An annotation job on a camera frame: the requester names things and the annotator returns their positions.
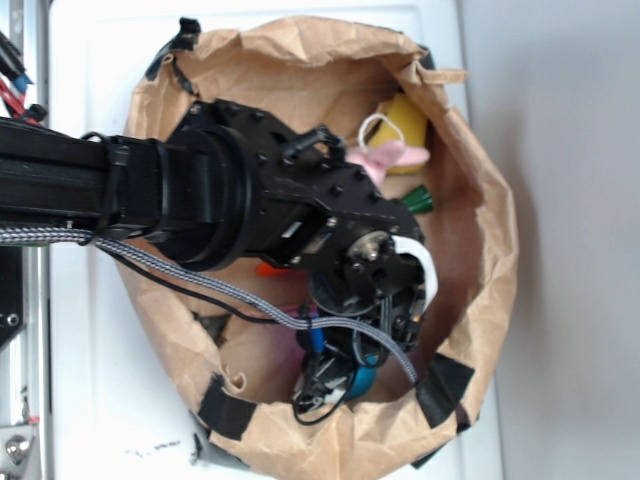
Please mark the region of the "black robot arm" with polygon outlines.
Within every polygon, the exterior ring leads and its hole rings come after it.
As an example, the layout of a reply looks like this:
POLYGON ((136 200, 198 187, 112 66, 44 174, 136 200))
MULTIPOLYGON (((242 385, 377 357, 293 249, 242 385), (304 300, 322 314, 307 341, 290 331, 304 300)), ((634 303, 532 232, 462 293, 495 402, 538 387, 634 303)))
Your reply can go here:
POLYGON ((195 102, 164 141, 72 138, 1 122, 1 241, 95 245, 132 269, 187 283, 252 257, 304 270, 313 304, 280 313, 218 280, 210 289, 301 333, 299 420, 362 395, 365 374, 395 356, 411 381, 438 290, 420 227, 385 198, 327 127, 296 133, 272 114, 195 102))

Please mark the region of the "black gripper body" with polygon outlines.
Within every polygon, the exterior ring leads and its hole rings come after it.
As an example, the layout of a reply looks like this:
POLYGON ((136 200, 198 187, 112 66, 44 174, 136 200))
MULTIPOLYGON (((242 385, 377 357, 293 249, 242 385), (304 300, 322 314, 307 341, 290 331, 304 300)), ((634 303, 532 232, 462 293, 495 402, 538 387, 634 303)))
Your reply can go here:
POLYGON ((329 326, 329 317, 346 318, 393 341, 401 352, 417 343, 424 314, 438 291, 431 253, 419 241, 391 234, 367 234, 354 242, 337 271, 314 271, 309 278, 313 304, 299 309, 307 326, 297 341, 305 356, 294 388, 293 409, 309 415, 346 401, 357 363, 378 354, 377 372, 391 350, 381 341, 347 326, 329 326))

